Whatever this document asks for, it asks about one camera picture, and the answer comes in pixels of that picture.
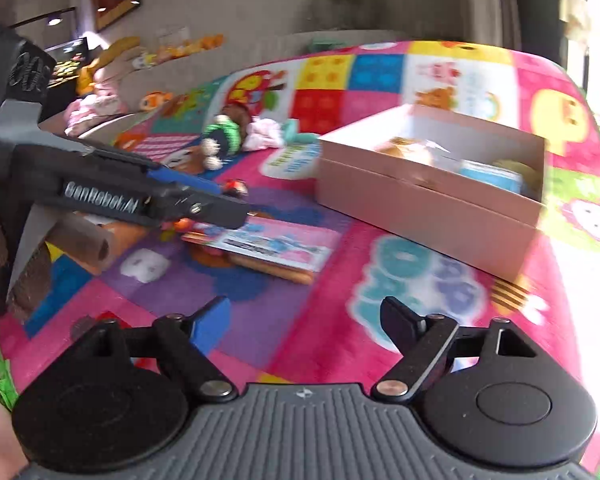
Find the gloved brown hand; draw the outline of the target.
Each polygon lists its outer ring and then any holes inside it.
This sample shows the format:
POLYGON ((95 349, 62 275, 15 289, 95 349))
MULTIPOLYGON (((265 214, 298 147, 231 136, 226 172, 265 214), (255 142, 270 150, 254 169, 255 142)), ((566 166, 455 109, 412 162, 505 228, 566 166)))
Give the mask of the gloved brown hand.
MULTIPOLYGON (((25 320, 42 304, 52 288, 52 246, 79 263, 101 269, 112 260, 114 236, 76 214, 68 214, 57 221, 46 240, 33 252, 12 291, 7 295, 0 292, 0 316, 12 310, 25 320)), ((0 226, 0 273, 8 268, 8 256, 6 238, 0 226)))

